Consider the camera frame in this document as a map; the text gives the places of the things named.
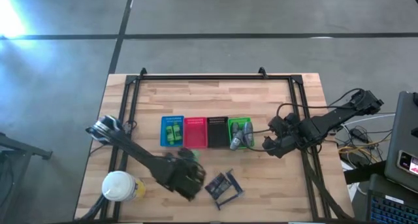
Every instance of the green tray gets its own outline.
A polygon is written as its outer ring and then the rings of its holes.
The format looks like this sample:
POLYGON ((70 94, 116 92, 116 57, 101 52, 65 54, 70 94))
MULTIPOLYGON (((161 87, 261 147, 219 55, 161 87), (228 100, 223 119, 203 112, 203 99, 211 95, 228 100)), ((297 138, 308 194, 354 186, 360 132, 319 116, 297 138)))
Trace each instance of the green tray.
MULTIPOLYGON (((241 118, 229 118, 228 119, 228 133, 229 133, 229 142, 230 143, 233 139, 233 134, 231 133, 231 125, 233 123, 238 123, 238 125, 240 126, 240 129, 242 129, 246 122, 251 122, 251 118, 250 117, 241 117, 241 118)), ((238 149, 244 149, 244 148, 246 148, 246 147, 245 146, 238 147, 238 149)))

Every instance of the concrete floor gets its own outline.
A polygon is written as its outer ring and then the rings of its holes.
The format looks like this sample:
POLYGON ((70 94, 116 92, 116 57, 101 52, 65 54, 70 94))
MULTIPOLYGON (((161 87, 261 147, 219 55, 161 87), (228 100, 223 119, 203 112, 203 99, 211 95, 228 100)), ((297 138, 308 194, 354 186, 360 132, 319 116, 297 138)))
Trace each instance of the concrete floor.
MULTIPOLYGON (((0 31, 118 34, 126 1, 0 0, 10 21, 0 31)), ((133 0, 126 33, 418 32, 417 11, 414 0, 133 0)), ((84 129, 97 118, 115 43, 0 40, 0 131, 54 151, 33 158, 11 223, 72 219, 91 142, 84 129)), ((364 88, 393 112, 399 91, 418 89, 417 50, 418 38, 125 40, 116 73, 319 72, 328 103, 364 88)))

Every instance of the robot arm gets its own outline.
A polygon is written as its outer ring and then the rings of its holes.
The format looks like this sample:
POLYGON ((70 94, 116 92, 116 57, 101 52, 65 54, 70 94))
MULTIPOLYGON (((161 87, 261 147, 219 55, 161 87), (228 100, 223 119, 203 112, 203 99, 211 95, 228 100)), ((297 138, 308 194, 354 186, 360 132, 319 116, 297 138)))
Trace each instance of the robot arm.
POLYGON ((170 155, 154 156, 130 140, 122 124, 112 116, 105 116, 86 131, 102 144, 111 144, 128 153, 147 167, 157 183, 169 191, 177 191, 187 200, 193 200, 203 186, 206 172, 195 161, 170 155))
POLYGON ((316 146, 322 143, 329 131, 338 128, 354 116, 379 112, 382 104, 383 101, 378 100, 372 92, 362 90, 353 94, 348 103, 336 106, 336 109, 324 116, 300 121, 293 113, 284 119, 277 115, 268 123, 277 138, 272 140, 266 137, 263 148, 269 155, 281 158, 294 149, 304 150, 316 146))

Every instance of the wooden tabletop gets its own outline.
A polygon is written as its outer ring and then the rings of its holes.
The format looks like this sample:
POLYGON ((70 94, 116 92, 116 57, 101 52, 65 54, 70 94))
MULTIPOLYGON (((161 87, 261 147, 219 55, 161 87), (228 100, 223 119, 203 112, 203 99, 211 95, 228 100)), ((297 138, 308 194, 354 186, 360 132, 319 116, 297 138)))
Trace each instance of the wooden tabletop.
MULTIPOLYGON (((319 75, 302 74, 310 106, 325 106, 319 75)), ((100 116, 118 116, 125 74, 111 74, 106 84, 100 116)), ((125 119, 128 118, 132 91, 128 97, 125 119)), ((251 117, 254 130, 267 128, 282 103, 291 103, 285 80, 152 80, 140 82, 135 120, 138 123, 132 139, 154 155, 172 151, 159 145, 161 116, 228 116, 251 117)), ((280 116, 292 112, 285 106, 280 116)), ((326 109, 310 109, 311 115, 323 115, 326 109)), ((255 147, 261 148, 263 136, 255 135, 255 147)), ((93 142, 91 149, 100 146, 93 142)), ((146 183, 143 199, 124 202, 120 221, 310 221, 312 220, 300 152, 295 150, 282 159, 265 152, 249 150, 205 149, 199 163, 207 172, 205 185, 220 172, 233 168, 233 175, 245 191, 242 197, 222 206, 218 211, 211 196, 203 189, 188 202, 155 182, 149 170, 129 158, 127 172, 146 183)), ((83 216, 101 193, 107 174, 111 146, 97 150, 88 160, 86 174, 76 209, 83 216)), ((335 201, 353 216, 351 202, 338 152, 334 144, 324 143, 321 153, 325 185, 335 201)), ((227 191, 233 195, 234 189, 227 191)), ((315 192, 321 213, 319 193, 315 192)))

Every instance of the plastic tray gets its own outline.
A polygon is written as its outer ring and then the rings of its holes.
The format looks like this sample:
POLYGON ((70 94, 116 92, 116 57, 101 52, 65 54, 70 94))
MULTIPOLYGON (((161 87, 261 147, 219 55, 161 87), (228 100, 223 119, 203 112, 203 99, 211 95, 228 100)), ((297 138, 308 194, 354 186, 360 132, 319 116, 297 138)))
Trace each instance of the plastic tray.
POLYGON ((184 119, 184 116, 163 116, 161 118, 161 134, 159 137, 159 143, 161 146, 173 146, 173 147, 183 146, 183 140, 184 140, 183 119, 184 119), (183 136, 183 140, 174 141, 174 144, 170 145, 170 143, 167 141, 167 132, 165 130, 165 127, 173 126, 174 122, 176 122, 180 126, 180 133, 183 136))
POLYGON ((229 132, 228 117, 209 117, 208 122, 208 147, 228 148, 229 132))
MULTIPOLYGON (((246 122, 251 122, 251 118, 250 117, 242 117, 242 118, 229 118, 228 120, 228 132, 229 132, 229 142, 231 143, 231 140, 233 139, 233 134, 231 132, 231 126, 233 123, 238 123, 238 125, 240 126, 240 129, 242 129, 244 127, 244 124, 246 122)), ((238 147, 240 149, 246 148, 245 146, 240 146, 238 147)))
POLYGON ((208 147, 208 127, 205 117, 184 118, 184 147, 190 149, 208 147))

